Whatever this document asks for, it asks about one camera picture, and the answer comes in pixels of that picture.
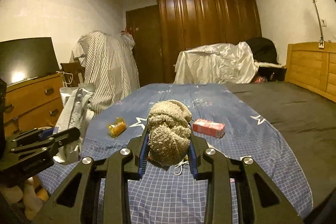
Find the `beige knitted hat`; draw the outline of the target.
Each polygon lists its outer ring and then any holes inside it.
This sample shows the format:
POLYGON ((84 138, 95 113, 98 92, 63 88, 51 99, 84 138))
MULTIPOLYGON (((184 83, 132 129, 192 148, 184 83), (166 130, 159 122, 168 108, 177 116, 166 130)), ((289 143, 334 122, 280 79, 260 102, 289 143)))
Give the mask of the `beige knitted hat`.
POLYGON ((180 163, 190 146, 192 120, 190 110, 180 101, 154 104, 147 116, 149 155, 161 166, 180 163))

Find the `wooden chest of drawers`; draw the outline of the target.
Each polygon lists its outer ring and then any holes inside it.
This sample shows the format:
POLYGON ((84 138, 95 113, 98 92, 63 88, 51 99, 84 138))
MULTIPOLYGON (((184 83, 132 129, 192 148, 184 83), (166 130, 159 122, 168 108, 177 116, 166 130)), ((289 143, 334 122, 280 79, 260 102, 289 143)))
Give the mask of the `wooden chest of drawers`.
POLYGON ((5 136, 40 127, 54 127, 63 109, 62 75, 34 78, 6 89, 5 136))

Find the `grey plastic mailer bag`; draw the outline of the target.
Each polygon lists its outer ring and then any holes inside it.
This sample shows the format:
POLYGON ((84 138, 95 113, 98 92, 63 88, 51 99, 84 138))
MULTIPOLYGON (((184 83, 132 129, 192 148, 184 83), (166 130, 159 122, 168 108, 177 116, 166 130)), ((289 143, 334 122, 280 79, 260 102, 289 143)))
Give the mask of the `grey plastic mailer bag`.
POLYGON ((79 129, 79 139, 60 148, 54 160, 62 165, 79 160, 86 131, 94 112, 88 109, 89 101, 95 93, 94 84, 74 88, 60 88, 63 109, 56 122, 54 134, 75 127, 79 129))

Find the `yellow snack in clear wrapper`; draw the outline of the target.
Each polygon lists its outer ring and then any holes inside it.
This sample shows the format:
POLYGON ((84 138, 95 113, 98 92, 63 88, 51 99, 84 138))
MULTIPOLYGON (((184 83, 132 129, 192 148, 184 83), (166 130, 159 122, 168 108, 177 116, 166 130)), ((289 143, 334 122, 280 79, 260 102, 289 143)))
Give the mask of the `yellow snack in clear wrapper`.
POLYGON ((117 138, 127 129, 126 121, 122 117, 117 117, 116 120, 108 125, 108 135, 112 138, 117 138))

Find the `white face mask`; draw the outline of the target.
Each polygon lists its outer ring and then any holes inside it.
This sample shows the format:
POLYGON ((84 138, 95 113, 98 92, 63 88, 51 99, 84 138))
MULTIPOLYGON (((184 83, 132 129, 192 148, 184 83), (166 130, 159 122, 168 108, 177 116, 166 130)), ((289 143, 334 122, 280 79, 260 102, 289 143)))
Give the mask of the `white face mask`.
POLYGON ((174 171, 173 171, 174 176, 180 176, 182 174, 184 165, 189 165, 189 161, 187 157, 185 157, 177 165, 175 165, 174 171))

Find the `blue checkered star bedsheet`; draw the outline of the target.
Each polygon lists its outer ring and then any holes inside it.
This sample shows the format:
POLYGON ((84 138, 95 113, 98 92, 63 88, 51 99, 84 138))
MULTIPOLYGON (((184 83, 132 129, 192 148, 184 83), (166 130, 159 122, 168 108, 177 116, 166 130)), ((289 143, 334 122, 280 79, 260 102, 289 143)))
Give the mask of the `blue checkered star bedsheet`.
MULTIPOLYGON (((263 115, 249 107, 224 85, 150 84, 97 114, 90 122, 81 149, 95 160, 110 157, 142 134, 150 108, 157 102, 177 100, 193 119, 224 124, 222 138, 206 141, 231 159, 251 156, 273 180, 301 217, 313 209, 306 176, 286 140, 263 115)), ((152 164, 139 181, 130 181, 133 223, 202 223, 207 183, 196 181, 187 161, 168 169, 152 164)))

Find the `red rectangular carton box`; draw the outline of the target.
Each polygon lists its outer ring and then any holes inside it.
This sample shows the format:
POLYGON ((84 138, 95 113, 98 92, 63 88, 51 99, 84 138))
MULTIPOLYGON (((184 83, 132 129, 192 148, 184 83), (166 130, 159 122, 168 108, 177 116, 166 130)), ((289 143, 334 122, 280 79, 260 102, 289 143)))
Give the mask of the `red rectangular carton box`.
POLYGON ((193 131, 198 133, 213 136, 215 138, 222 138, 224 135, 225 124, 208 121, 205 119, 197 119, 193 123, 193 131))

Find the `black television screen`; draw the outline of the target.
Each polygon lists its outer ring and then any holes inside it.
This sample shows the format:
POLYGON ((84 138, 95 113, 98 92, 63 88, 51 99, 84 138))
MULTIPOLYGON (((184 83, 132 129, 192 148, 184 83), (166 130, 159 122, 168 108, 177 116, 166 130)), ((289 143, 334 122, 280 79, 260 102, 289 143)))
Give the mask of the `black television screen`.
POLYGON ((52 39, 25 38, 1 42, 1 79, 12 85, 53 75, 59 70, 52 39))

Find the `white satin cloth cover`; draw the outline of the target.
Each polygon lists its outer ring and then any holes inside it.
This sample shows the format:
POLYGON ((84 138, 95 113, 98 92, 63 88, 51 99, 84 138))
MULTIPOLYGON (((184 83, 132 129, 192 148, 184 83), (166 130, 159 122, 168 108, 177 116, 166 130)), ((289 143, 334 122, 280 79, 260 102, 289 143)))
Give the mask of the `white satin cloth cover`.
POLYGON ((181 51, 175 84, 248 84, 258 71, 246 42, 218 43, 181 51))

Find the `wooden bed headboard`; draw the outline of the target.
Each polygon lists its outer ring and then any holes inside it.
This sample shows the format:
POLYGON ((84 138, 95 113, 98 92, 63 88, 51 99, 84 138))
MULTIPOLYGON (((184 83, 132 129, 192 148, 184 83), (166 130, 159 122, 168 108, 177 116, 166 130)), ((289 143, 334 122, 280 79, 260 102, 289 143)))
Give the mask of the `wooden bed headboard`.
POLYGON ((333 102, 336 100, 336 44, 318 42, 288 44, 285 81, 333 102))

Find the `black clothing pile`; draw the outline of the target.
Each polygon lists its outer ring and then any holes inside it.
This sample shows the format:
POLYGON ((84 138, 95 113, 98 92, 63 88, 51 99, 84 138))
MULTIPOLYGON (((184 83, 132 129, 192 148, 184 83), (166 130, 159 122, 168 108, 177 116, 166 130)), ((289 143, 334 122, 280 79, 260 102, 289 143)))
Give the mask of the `black clothing pile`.
POLYGON ((271 40, 259 37, 248 39, 246 43, 249 45, 256 61, 278 64, 276 47, 271 40))

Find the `dark wooden door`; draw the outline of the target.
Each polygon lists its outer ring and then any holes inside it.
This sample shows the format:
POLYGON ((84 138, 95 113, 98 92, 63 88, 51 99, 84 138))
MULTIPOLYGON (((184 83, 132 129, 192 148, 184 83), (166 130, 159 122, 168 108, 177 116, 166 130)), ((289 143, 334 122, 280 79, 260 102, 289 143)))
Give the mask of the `dark wooden door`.
POLYGON ((164 82, 161 30, 158 5, 126 12, 126 29, 135 41, 133 55, 139 84, 164 82))

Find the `dark wooden wardrobe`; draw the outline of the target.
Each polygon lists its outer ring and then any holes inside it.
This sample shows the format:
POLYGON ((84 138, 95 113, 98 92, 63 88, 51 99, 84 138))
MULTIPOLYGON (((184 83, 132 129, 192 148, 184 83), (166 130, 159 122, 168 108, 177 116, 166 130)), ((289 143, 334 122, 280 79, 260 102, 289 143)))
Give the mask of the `dark wooden wardrobe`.
POLYGON ((157 0, 165 82, 181 51, 262 36, 256 0, 157 0))

